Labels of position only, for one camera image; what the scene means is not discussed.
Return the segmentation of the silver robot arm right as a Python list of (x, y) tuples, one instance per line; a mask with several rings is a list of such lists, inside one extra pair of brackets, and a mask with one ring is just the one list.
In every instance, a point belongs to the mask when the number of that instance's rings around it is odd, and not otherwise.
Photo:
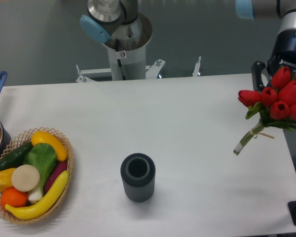
[(243, 19), (281, 19), (267, 70), (270, 75), (274, 75), (280, 66), (296, 70), (296, 0), (237, 0), (235, 9)]

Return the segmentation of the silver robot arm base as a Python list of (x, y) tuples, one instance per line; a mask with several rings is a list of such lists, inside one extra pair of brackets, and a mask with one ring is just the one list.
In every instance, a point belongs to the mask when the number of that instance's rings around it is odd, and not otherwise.
[(136, 0), (90, 0), (80, 18), (84, 32), (107, 49), (113, 80), (146, 78), (152, 24)]

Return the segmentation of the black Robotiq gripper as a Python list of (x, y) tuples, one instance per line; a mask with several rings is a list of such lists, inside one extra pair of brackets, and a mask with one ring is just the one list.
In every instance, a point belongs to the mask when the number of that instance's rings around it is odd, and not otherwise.
[(288, 66), (296, 70), (296, 31), (282, 31), (278, 34), (268, 62), (255, 61), (251, 66), (251, 75), (254, 91), (262, 92), (270, 86), (271, 75), (275, 74), (280, 66)]

